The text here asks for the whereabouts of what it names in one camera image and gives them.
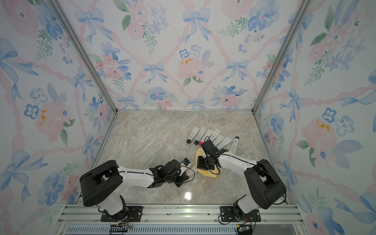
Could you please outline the yellow cleaning cloth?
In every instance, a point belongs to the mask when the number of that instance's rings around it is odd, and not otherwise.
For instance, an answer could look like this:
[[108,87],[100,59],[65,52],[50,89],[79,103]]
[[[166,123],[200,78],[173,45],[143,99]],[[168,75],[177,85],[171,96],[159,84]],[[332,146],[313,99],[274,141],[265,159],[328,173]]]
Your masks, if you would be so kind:
[[217,167],[215,167],[215,169],[210,169],[210,170],[205,170],[205,169],[199,168],[199,162],[203,161],[203,163],[205,163],[205,160],[206,160],[206,155],[205,155],[203,149],[199,148],[197,150],[196,154],[195,154],[195,163],[196,163],[197,171],[204,176],[216,178],[220,174]]

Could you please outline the teal cap toothpaste tube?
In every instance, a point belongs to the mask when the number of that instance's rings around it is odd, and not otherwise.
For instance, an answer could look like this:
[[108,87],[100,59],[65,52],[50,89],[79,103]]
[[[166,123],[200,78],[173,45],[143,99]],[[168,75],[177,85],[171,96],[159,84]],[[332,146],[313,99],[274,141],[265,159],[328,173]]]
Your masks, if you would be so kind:
[[224,140],[222,140],[218,145],[217,145],[217,148],[218,149],[222,149],[224,148],[225,146],[227,146],[228,144],[232,143],[232,139],[229,138],[229,137],[226,137]]
[[219,135],[219,136],[214,140],[213,144],[214,144],[215,146],[218,146],[218,145],[219,145],[224,139],[225,139],[224,136]]

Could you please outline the teal cap toothpaste tube back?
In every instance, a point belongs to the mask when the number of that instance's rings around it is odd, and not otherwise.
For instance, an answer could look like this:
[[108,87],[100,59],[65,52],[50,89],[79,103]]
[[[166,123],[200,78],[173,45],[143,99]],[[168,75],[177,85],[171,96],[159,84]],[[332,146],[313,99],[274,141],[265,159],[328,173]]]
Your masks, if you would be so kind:
[[213,144],[214,144],[215,146],[218,146],[218,145],[219,145],[224,139],[225,139],[224,136],[219,135],[219,136],[214,140]]

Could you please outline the pink cap toothpaste tube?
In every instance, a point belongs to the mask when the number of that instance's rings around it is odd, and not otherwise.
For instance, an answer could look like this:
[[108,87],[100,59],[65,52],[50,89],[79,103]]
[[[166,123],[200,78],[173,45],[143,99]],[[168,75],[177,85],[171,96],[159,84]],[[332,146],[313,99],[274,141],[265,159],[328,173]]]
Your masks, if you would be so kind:
[[201,146],[207,138],[210,138],[210,136],[213,134],[213,131],[210,130],[210,129],[207,129],[207,131],[205,132],[204,136],[202,137],[202,139],[200,140],[199,142],[199,145]]
[[186,168],[185,174],[188,176],[189,179],[193,179],[195,177],[195,171],[190,168]]

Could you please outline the dark green cap toothpaste tube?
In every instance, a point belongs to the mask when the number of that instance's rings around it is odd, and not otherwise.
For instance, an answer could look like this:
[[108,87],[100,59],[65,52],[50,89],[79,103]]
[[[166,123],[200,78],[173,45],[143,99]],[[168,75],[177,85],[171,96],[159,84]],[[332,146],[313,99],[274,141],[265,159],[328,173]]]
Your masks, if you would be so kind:
[[211,134],[210,136],[210,140],[212,142],[215,141],[215,139],[221,134],[222,131],[220,131],[219,129],[215,129],[215,131]]

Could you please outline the black cap toothpaste tube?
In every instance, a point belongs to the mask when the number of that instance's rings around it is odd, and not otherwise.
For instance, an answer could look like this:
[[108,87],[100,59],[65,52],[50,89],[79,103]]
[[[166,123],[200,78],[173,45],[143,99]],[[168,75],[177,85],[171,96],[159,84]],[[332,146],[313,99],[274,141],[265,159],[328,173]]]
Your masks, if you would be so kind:
[[202,139],[202,137],[204,136],[204,134],[206,133],[207,129],[206,128],[200,128],[200,130],[198,131],[197,133],[197,136],[196,138],[194,139],[194,144],[195,145],[198,145]]

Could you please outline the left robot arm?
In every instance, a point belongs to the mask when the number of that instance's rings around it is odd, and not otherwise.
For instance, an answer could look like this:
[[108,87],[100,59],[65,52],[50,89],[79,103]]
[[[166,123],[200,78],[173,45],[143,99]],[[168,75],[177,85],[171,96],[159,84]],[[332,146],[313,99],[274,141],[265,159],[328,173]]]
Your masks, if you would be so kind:
[[97,206],[105,216],[119,221],[127,218],[130,210],[123,196],[116,193],[118,187],[152,189],[168,183],[179,188],[189,178],[177,160],[148,169],[129,169],[109,160],[83,174],[79,182],[85,207]]

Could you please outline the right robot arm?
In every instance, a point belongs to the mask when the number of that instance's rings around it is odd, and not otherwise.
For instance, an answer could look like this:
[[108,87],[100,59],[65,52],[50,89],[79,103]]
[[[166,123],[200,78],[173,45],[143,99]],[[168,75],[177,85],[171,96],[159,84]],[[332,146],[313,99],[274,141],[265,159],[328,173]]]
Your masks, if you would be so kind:
[[215,176],[220,168],[229,169],[246,179],[249,193],[234,203],[234,214],[240,221],[248,220],[251,212],[268,209],[280,198],[286,198],[287,188],[271,163],[266,159],[251,161],[224,149],[207,154],[203,149],[196,152],[196,168],[202,174]]

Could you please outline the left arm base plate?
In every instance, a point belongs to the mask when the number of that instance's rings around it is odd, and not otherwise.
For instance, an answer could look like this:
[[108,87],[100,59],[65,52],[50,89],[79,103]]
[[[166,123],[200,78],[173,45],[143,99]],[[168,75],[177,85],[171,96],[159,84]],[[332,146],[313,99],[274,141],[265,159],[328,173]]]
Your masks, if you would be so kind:
[[103,210],[101,222],[140,222],[143,214],[143,206],[127,206],[127,209],[120,211],[115,215],[109,215]]

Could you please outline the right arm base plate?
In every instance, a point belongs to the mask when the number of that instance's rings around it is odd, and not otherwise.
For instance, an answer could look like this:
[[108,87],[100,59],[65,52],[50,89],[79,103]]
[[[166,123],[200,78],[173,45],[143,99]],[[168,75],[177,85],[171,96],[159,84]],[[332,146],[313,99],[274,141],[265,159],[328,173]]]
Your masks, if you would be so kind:
[[223,223],[228,222],[261,222],[260,213],[258,210],[253,210],[248,214],[236,214],[234,212],[234,206],[221,206],[220,208],[220,220]]

